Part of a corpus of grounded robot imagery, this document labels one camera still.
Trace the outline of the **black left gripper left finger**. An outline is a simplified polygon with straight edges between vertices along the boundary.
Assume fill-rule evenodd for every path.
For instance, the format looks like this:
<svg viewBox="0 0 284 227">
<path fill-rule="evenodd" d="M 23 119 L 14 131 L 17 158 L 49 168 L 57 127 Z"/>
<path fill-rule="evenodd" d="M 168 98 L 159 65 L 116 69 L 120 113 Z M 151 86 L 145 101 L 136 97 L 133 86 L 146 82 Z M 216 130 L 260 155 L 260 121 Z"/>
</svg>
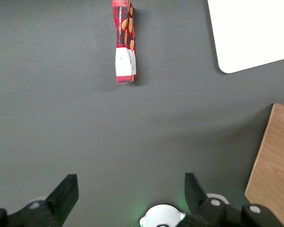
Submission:
<svg viewBox="0 0 284 227">
<path fill-rule="evenodd" d="M 9 215 L 0 208 L 0 227 L 61 227 L 79 198 L 76 174 L 67 175 L 45 200 L 35 200 Z"/>
</svg>

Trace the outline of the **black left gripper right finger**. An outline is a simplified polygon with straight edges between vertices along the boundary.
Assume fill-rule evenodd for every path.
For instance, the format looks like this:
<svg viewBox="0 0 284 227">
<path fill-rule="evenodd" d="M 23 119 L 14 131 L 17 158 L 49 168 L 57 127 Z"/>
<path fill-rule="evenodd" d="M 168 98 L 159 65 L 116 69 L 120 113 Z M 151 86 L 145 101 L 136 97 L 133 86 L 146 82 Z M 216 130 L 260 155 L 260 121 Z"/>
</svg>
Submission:
<svg viewBox="0 0 284 227">
<path fill-rule="evenodd" d="M 243 205 L 240 210 L 222 199 L 209 197 L 193 173 L 185 174 L 185 199 L 190 214 L 181 227 L 281 227 L 281 221 L 267 207 Z"/>
</svg>

